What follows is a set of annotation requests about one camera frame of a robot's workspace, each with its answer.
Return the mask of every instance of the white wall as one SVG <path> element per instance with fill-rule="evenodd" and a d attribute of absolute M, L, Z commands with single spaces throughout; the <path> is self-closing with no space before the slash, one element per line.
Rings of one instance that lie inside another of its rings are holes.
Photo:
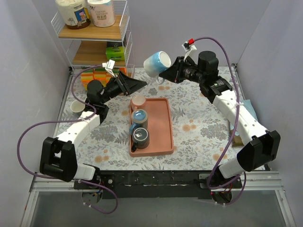
<path fill-rule="evenodd" d="M 276 161 L 297 226 L 303 226 L 303 2 L 272 0 L 238 65 L 261 123 L 277 130 Z"/>
<path fill-rule="evenodd" d="M 30 125 L 57 118 L 68 67 L 30 0 L 0 1 L 0 226 L 16 227 L 33 178 L 18 163 L 17 140 Z M 41 126 L 25 136 L 29 169 L 38 171 L 42 142 L 53 130 Z"/>
<path fill-rule="evenodd" d="M 143 66 L 146 58 L 166 51 L 172 61 L 184 55 L 181 45 L 190 38 L 211 36 L 226 48 L 232 63 L 238 63 L 245 46 L 270 0 L 129 0 L 134 60 Z M 222 50 L 213 41 L 199 41 L 199 51 L 214 51 L 225 65 Z"/>

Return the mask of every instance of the paper cup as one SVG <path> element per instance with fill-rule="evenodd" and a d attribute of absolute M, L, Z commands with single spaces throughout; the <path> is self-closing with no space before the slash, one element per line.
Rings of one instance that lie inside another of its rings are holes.
<path fill-rule="evenodd" d="M 158 76 L 160 73 L 167 70 L 170 65 L 170 57 L 164 51 L 156 52 L 143 63 L 144 70 L 150 77 Z"/>
<path fill-rule="evenodd" d="M 71 111 L 76 114 L 78 117 L 82 114 L 82 111 L 85 108 L 85 104 L 79 102 L 78 100 L 75 100 L 71 104 Z"/>

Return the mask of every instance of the table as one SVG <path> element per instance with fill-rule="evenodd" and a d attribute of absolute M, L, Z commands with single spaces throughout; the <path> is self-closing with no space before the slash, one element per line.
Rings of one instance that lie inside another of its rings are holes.
<path fill-rule="evenodd" d="M 232 86 L 228 67 L 219 67 L 219 75 Z M 210 104 L 194 82 L 174 84 L 166 81 L 158 85 L 143 68 L 135 69 L 135 79 L 144 80 L 147 86 L 130 96 L 117 96 L 108 101 L 107 118 L 79 145 L 77 160 L 102 170 L 211 170 L 229 138 L 229 122 Z M 75 95 L 85 100 L 86 91 L 80 79 L 73 88 Z M 129 104 L 132 96 L 166 97 L 169 99 L 173 123 L 174 153 L 156 157 L 129 155 Z M 74 98 L 69 91 L 62 120 L 76 119 L 70 105 Z M 61 123 L 58 134 L 70 124 Z M 241 148 L 230 147 L 223 163 L 235 157 Z"/>

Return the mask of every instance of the blue and white mug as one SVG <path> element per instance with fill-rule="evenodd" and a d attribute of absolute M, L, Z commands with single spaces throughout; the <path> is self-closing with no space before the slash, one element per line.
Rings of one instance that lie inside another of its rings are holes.
<path fill-rule="evenodd" d="M 156 52 L 143 63 L 144 70 L 150 77 L 157 77 L 160 73 L 167 70 L 170 65 L 170 57 L 164 51 Z"/>

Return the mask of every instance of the green box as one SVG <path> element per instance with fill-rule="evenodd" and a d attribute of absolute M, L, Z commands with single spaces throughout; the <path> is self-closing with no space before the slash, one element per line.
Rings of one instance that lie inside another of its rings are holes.
<path fill-rule="evenodd" d="M 106 72 L 105 68 L 95 68 L 95 72 Z"/>
<path fill-rule="evenodd" d="M 106 48 L 107 60 L 124 61 L 124 49 L 122 46 L 119 47 L 107 47 Z"/>

